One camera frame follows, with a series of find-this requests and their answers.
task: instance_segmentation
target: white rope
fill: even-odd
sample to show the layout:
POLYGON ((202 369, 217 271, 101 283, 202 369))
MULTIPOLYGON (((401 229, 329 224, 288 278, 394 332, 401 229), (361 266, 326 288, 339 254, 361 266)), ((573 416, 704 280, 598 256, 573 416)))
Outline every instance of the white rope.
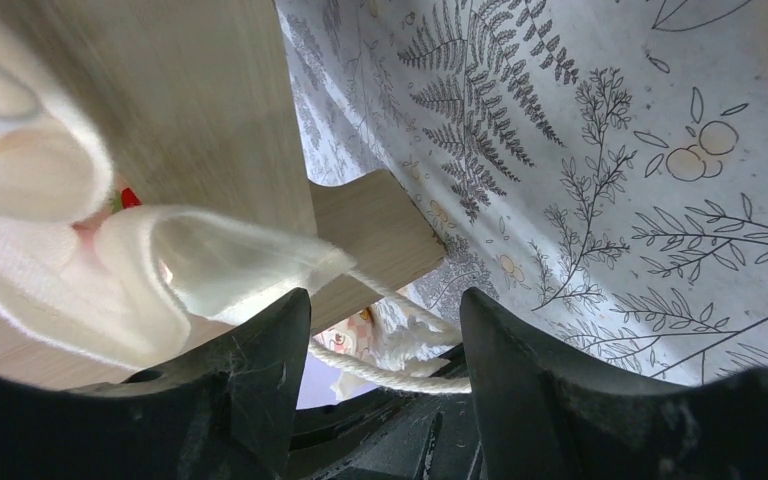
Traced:
MULTIPOLYGON (((434 334, 437 336, 440 344, 461 342, 460 330, 437 315, 420 307, 404 295, 390 290, 377 280, 357 270, 349 271, 348 275, 363 283, 375 293, 393 301, 393 303, 405 311, 413 313, 417 319, 427 323, 430 327, 438 330, 434 334)), ((414 377, 402 372, 393 372, 368 364, 352 355, 328 350, 313 338, 308 343, 308 351, 314 358, 329 367, 351 373, 380 387, 429 395, 469 394, 472 392, 469 378, 414 377)))

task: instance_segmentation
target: patterned fabric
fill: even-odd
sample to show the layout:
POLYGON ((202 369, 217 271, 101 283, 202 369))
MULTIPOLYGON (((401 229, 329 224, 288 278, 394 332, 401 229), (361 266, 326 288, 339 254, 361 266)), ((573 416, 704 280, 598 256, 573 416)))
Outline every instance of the patterned fabric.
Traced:
POLYGON ((470 286, 602 360, 768 365, 768 2, 278 0, 312 178, 388 168, 470 286))

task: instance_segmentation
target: red object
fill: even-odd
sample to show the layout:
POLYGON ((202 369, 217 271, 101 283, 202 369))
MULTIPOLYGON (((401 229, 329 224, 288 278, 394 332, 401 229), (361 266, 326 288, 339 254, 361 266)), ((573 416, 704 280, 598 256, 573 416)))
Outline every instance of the red object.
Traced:
POLYGON ((142 204, 143 202, 141 202, 140 199, 137 198, 137 195, 134 193, 133 190, 131 190, 130 188, 126 188, 125 190, 122 190, 122 208, 138 207, 142 204))

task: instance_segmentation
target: drawstring bag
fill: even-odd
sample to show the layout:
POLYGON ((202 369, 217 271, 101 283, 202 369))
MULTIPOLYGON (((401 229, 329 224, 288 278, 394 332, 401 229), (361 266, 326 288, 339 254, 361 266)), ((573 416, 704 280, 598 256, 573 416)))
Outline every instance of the drawstring bag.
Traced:
MULTIPOLYGON (((183 351, 188 314, 239 325, 293 288, 313 295, 350 274, 416 312, 427 324, 411 337, 417 345, 459 342, 456 328, 354 270, 353 258, 322 240, 189 206, 99 217, 115 181, 95 126, 0 26, 0 315, 13 326, 139 370, 183 351)), ((466 380, 416 378, 315 341, 310 348, 331 366, 391 388, 469 391, 466 380)))

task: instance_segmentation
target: botanical print fabric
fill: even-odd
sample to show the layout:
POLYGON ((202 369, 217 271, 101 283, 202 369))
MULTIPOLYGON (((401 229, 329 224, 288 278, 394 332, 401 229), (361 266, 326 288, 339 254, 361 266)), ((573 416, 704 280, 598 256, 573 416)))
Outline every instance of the botanical print fabric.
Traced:
POLYGON ((448 250, 428 307, 478 286, 678 383, 768 365, 768 1, 276 3, 310 175, 396 175, 448 250))

